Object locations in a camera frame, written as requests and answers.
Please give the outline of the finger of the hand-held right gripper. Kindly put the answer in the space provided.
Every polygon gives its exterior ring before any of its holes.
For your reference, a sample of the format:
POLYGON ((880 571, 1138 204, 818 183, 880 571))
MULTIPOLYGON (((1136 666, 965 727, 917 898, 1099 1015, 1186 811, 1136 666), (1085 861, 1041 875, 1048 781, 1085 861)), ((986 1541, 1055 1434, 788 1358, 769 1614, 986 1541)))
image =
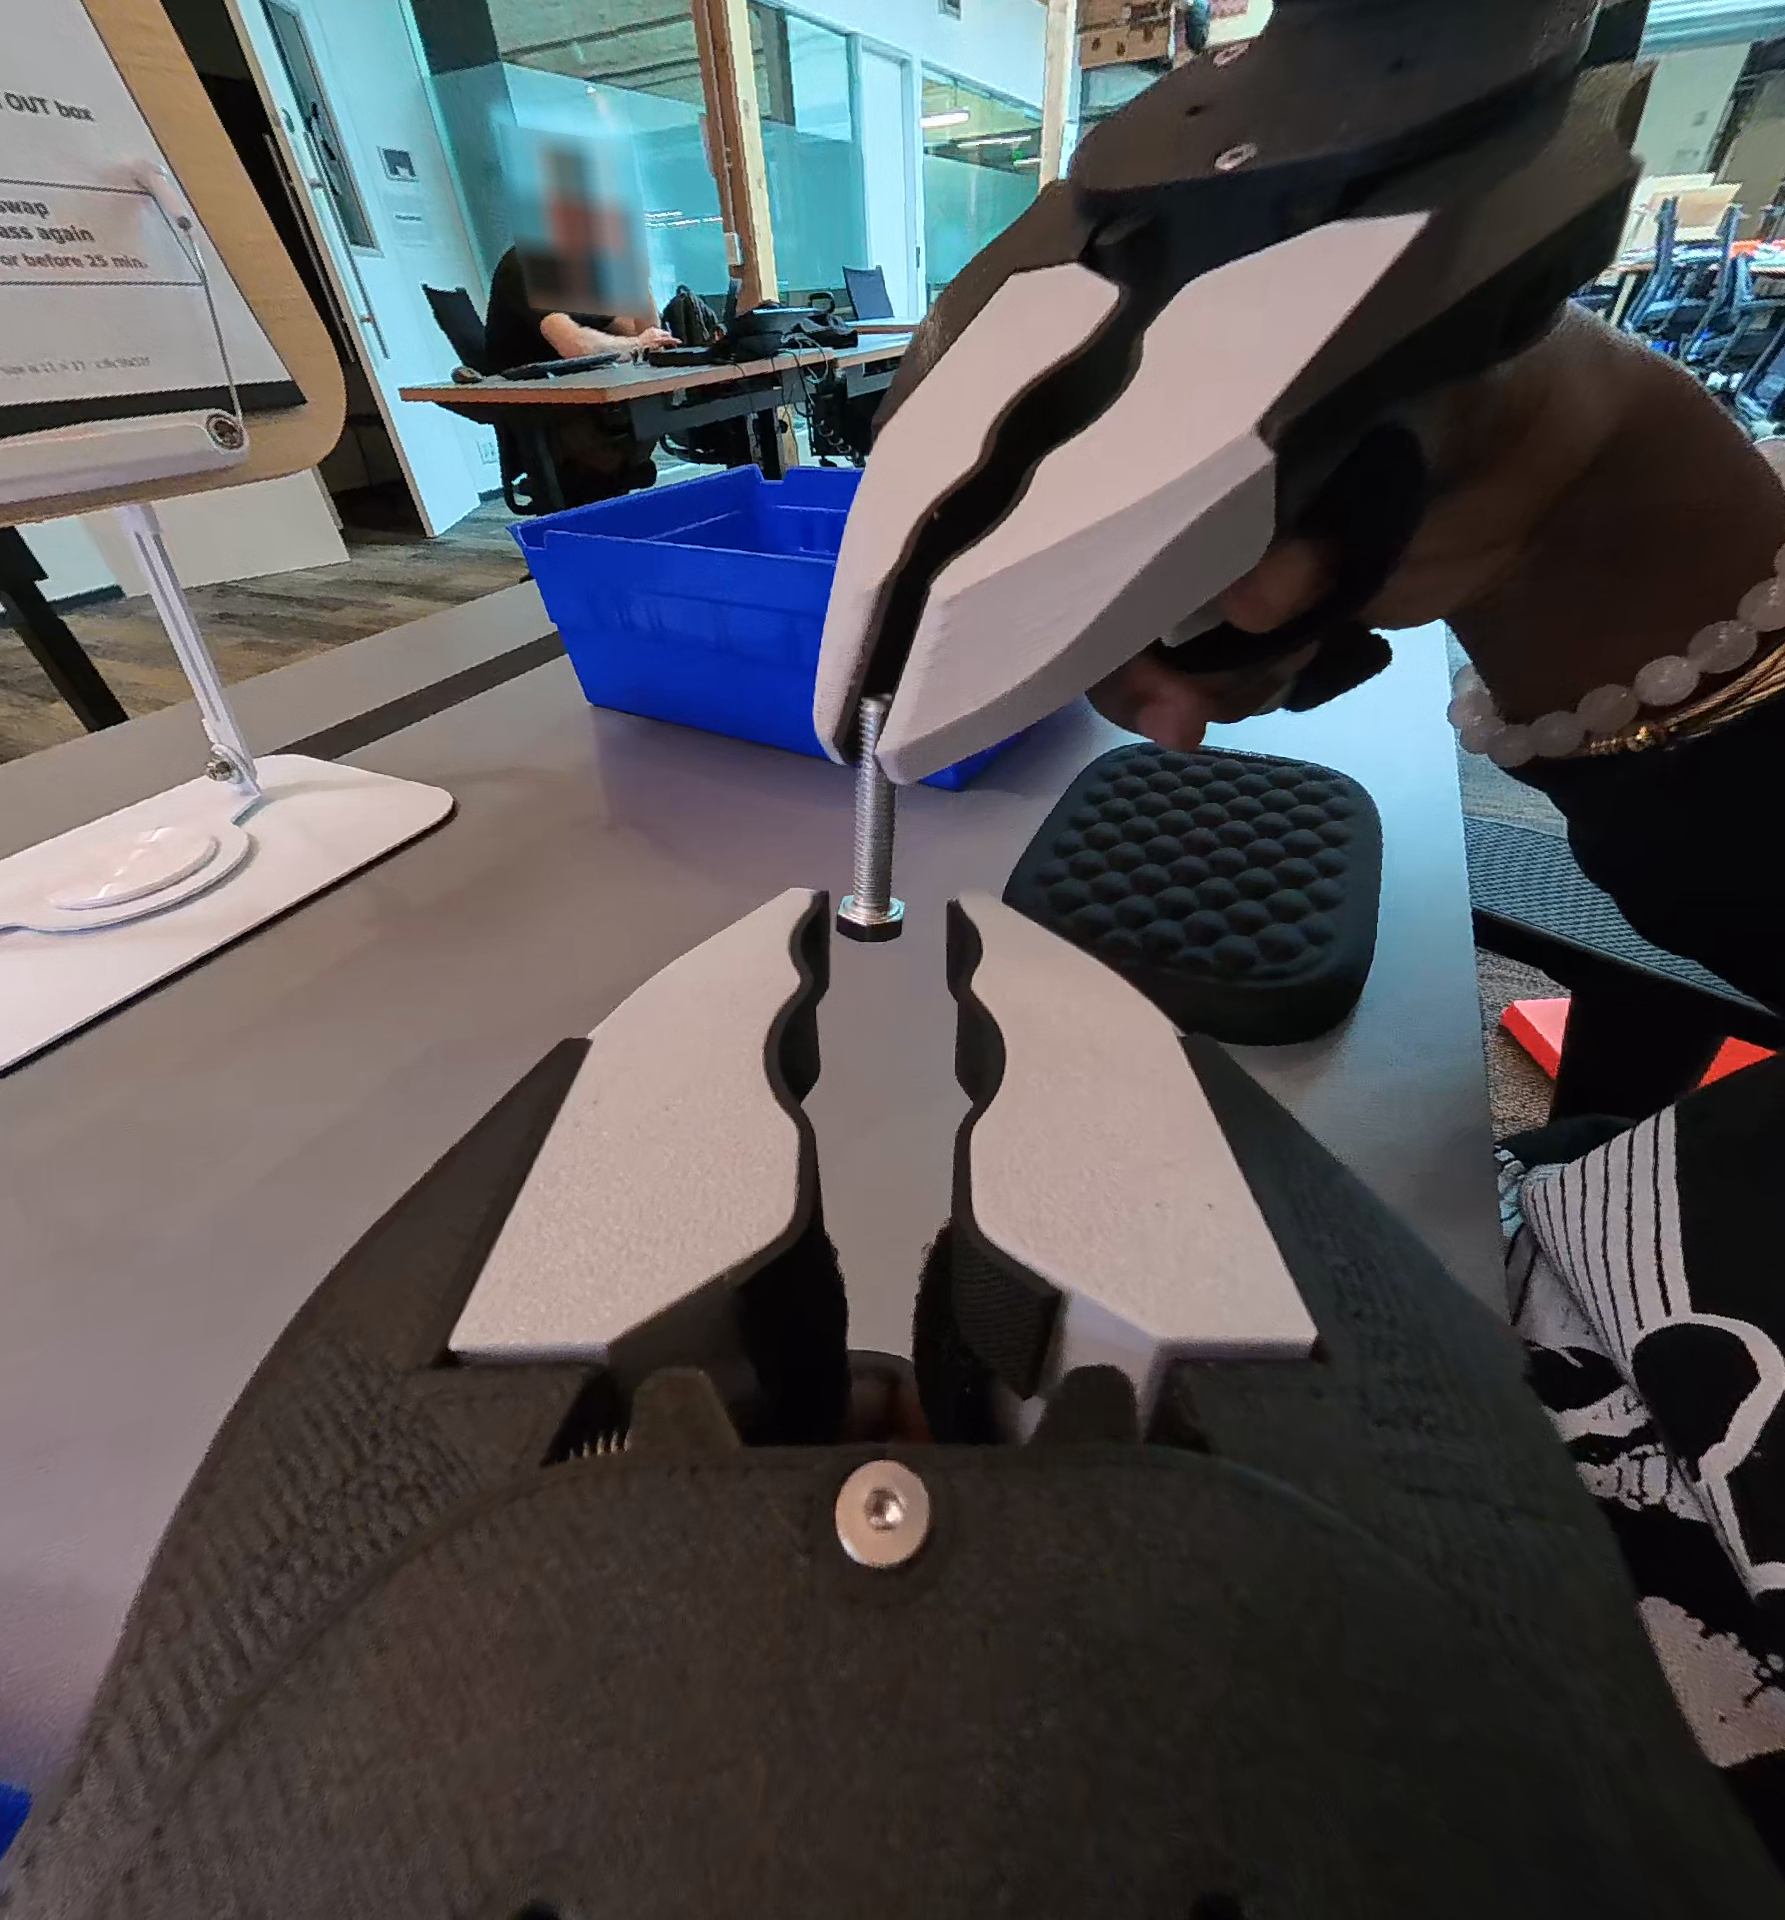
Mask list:
POLYGON ((1168 299, 1120 397, 927 586, 877 751, 890 781, 1049 717, 1262 557, 1266 417, 1427 224, 1329 221, 1168 299))
POLYGON ((812 727, 831 758, 858 753, 855 706, 887 595, 902 582, 927 586, 913 551, 934 512, 988 470, 1007 412, 1092 343, 1120 298, 1082 266, 1052 266, 1007 275, 959 331, 941 299, 915 334, 837 552, 812 691, 812 727))

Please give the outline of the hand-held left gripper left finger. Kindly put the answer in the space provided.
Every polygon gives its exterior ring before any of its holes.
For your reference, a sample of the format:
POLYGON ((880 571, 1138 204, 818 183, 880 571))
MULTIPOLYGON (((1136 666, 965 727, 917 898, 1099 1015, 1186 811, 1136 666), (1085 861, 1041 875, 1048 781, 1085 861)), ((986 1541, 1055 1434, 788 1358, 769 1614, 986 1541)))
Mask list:
POLYGON ((448 1339, 470 1363, 723 1354, 737 1290, 806 1239, 830 897, 777 891, 594 1030, 448 1339))

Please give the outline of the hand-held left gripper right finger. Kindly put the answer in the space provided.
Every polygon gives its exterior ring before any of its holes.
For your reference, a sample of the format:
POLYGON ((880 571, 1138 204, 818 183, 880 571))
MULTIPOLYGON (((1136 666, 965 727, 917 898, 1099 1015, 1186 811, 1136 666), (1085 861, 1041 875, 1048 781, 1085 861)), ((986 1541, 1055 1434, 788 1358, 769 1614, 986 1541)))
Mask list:
POLYGON ((1120 973, 992 895, 948 906, 953 1313, 1019 1403, 1089 1366, 1309 1360, 1312 1312, 1195 1071, 1120 973))

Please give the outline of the thin silver bolt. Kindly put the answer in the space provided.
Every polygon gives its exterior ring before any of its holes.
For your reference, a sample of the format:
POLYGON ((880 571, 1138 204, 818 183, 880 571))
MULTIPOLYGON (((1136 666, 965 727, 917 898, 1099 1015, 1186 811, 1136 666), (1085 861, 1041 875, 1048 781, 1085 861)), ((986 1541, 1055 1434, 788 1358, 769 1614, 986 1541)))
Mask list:
POLYGON ((854 760, 851 891, 835 915, 835 931, 862 946, 902 938, 905 902, 893 895, 896 848, 896 787, 878 760, 890 696, 869 695, 858 706, 854 760))

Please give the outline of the person's right forearm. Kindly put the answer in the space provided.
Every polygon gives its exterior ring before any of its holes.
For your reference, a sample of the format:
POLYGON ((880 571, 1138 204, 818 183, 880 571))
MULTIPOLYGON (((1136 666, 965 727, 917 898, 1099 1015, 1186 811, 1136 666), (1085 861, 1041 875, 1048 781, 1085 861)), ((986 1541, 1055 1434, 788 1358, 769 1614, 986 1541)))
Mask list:
POLYGON ((1704 738, 1532 760, 1585 877, 1630 925, 1785 1030, 1785 693, 1704 738))

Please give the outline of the person's right hand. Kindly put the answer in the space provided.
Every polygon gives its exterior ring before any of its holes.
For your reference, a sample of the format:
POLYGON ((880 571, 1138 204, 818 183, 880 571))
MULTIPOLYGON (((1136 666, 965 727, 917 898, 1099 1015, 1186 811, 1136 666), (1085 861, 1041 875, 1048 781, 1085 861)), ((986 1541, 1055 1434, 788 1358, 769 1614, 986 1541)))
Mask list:
POLYGON ((1680 365, 1570 303, 1430 398, 1434 492, 1345 626, 1444 622, 1504 717, 1637 682, 1773 575, 1785 489, 1680 365))

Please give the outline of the black honeycomb wrist pad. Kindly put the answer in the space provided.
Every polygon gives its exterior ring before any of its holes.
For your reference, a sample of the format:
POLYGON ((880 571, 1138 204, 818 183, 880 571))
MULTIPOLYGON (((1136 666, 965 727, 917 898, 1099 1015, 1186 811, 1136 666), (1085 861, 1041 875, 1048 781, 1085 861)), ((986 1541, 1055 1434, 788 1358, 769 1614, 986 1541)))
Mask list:
POLYGON ((1377 955, 1378 807, 1329 767, 1145 742, 1097 756, 1001 900, 1185 1034, 1291 1046, 1344 1026, 1377 955))

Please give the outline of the wooden office desk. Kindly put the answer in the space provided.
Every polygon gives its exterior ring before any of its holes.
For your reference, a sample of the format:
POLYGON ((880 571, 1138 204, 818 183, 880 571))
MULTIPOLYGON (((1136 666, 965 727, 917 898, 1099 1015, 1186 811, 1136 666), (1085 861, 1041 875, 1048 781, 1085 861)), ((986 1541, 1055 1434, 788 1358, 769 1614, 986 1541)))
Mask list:
POLYGON ((833 386, 841 401, 884 394, 915 329, 911 323, 858 323, 855 343, 844 348, 794 345, 767 359, 670 370, 608 364, 530 381, 454 378, 402 386, 400 398, 490 426, 506 505, 519 516, 551 516, 565 500, 550 409, 620 409, 631 435, 654 443, 740 421, 761 474, 779 481, 799 461, 794 419, 808 417, 812 391, 833 386))

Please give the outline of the row of black office chairs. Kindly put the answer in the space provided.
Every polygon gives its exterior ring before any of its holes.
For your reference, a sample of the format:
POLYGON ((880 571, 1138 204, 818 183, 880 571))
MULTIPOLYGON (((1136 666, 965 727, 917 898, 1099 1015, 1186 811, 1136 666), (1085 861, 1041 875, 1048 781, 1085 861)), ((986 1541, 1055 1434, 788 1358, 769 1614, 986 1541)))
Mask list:
POLYGON ((1688 370, 1752 432, 1785 430, 1785 187, 1648 176, 1615 262, 1575 304, 1688 370))

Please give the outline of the black office chair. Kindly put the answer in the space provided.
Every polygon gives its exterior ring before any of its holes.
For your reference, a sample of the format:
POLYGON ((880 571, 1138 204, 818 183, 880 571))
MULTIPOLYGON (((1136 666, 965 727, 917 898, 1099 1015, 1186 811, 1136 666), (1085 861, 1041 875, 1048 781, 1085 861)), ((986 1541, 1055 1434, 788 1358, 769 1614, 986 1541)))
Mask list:
MULTIPOLYGON (((468 289, 423 289, 439 331, 454 351, 452 383, 462 389, 501 377, 485 371, 485 321, 468 289)), ((495 407, 482 417, 495 437, 504 503, 519 516, 551 516, 641 492, 657 482, 652 443, 615 402, 572 404, 557 421, 546 407, 495 407)))

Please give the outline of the white document stand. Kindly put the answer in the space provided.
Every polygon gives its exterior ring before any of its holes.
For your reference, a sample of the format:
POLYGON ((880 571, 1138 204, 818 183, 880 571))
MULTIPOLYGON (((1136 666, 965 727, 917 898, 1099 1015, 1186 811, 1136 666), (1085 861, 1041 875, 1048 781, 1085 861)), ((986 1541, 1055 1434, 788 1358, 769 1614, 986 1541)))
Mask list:
POLYGON ((243 419, 211 409, 0 439, 0 513, 40 498, 118 494, 160 624, 200 710, 206 770, 0 857, 0 1074, 58 1046, 258 927, 450 821, 442 787, 305 754, 256 756, 153 508, 171 481, 251 456, 243 419))

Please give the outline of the instruction sign board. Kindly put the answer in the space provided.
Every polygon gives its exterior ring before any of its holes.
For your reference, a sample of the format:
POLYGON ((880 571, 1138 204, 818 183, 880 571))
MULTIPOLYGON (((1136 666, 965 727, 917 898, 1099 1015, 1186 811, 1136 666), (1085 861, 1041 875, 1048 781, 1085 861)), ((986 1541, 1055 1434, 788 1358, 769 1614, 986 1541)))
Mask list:
POLYGON ((347 419, 336 342, 163 6, 89 2, 86 12, 169 171, 188 194, 196 220, 298 385, 302 401, 279 412, 254 416, 249 456, 232 469, 92 492, 83 508, 207 494, 302 473, 330 455, 347 419))

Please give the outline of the printed instruction sheet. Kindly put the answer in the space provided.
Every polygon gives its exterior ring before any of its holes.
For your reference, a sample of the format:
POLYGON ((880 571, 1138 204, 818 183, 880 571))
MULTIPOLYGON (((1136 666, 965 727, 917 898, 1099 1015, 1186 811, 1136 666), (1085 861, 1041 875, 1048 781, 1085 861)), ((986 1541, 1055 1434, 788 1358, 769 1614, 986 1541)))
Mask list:
POLYGON ((300 407, 85 3, 0 2, 0 439, 300 407))

